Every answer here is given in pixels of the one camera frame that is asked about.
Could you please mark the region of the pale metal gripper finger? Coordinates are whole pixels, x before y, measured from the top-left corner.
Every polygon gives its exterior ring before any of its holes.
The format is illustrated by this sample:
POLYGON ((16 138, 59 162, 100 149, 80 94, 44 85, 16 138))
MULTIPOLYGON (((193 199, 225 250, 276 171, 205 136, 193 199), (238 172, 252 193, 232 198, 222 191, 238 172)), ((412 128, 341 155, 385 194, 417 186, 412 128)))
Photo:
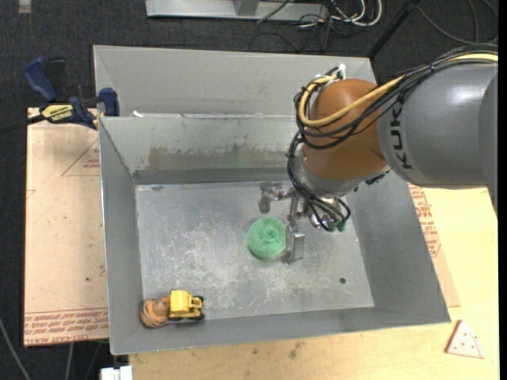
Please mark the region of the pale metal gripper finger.
POLYGON ((306 234, 297 225, 286 225, 286 246, 280 257, 284 264, 290 265, 303 258, 305 237, 306 234))
POLYGON ((260 185, 261 198, 258 201, 259 211, 267 214, 271 209, 271 202, 284 198, 284 189, 281 182, 263 182, 260 185))

